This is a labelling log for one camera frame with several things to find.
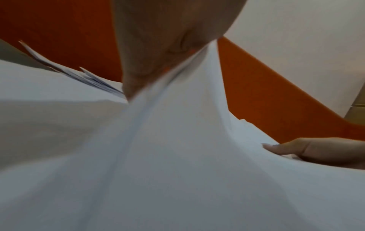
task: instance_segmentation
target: orange wall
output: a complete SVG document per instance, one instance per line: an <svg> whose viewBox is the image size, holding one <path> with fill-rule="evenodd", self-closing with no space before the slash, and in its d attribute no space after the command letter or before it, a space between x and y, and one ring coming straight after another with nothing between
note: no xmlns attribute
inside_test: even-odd
<svg viewBox="0 0 365 231"><path fill-rule="evenodd" d="M122 71L108 0L0 2L0 38L25 41L52 61L120 81ZM219 41L229 109L279 142L297 137L365 140L352 125L227 39Z"/></svg>

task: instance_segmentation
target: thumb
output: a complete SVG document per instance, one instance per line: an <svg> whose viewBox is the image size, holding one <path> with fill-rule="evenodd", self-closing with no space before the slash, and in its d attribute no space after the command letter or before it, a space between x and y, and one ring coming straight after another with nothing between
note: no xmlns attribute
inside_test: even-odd
<svg viewBox="0 0 365 231"><path fill-rule="evenodd" d="M310 143L310 139L299 138L292 140L287 143L278 144L278 145L270 145L267 143L263 143L262 146L264 149L278 155L290 155L295 154L297 156L301 156Z"/></svg>

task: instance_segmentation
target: white wall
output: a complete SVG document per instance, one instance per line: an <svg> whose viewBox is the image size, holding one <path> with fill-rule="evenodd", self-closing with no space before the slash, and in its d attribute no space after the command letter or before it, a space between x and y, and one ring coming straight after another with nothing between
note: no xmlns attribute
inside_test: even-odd
<svg viewBox="0 0 365 231"><path fill-rule="evenodd" d="M365 82L365 0L249 0L226 37L341 116Z"/></svg>

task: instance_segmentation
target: wall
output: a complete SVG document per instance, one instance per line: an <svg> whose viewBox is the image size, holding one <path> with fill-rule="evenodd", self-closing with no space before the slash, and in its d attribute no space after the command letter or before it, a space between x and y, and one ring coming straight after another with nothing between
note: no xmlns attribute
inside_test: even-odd
<svg viewBox="0 0 365 231"><path fill-rule="evenodd" d="M226 37L344 116L365 82L364 0L249 0Z"/></svg>

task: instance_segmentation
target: skin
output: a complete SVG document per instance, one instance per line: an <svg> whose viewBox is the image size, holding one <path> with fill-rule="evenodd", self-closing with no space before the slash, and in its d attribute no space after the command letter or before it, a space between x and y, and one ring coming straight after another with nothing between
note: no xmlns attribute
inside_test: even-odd
<svg viewBox="0 0 365 231"><path fill-rule="evenodd" d="M343 138L299 138L279 145L262 145L277 155L295 154L317 164L365 170L365 142Z"/></svg>
<svg viewBox="0 0 365 231"><path fill-rule="evenodd" d="M128 99L221 37L246 0L113 0Z"/></svg>

